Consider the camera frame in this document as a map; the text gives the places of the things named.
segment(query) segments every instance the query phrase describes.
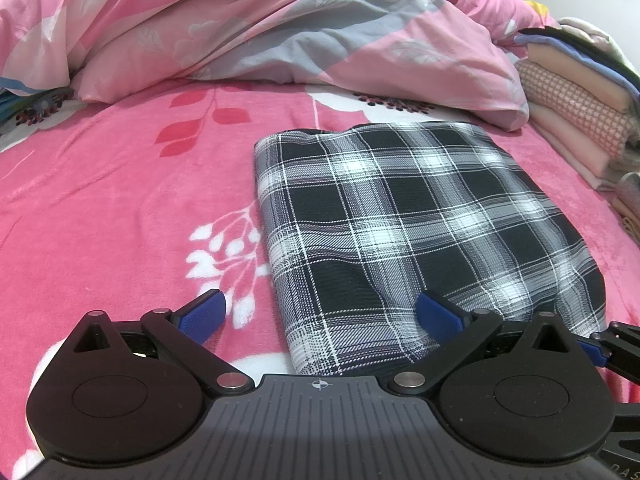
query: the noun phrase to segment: plaid fabric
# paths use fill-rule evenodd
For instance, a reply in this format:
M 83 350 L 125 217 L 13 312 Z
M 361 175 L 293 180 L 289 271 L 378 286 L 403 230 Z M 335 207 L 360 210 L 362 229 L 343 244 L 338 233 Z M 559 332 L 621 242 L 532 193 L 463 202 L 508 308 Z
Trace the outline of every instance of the plaid fabric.
M 479 127 L 367 124 L 255 146 L 287 341 L 302 374 L 385 374 L 435 342 L 429 288 L 471 310 L 604 327 L 604 282 L 567 218 Z
M 527 99 L 547 106 L 580 128 L 613 159 L 624 159 L 627 142 L 640 138 L 640 124 L 607 106 L 584 88 L 529 60 L 516 63 Z

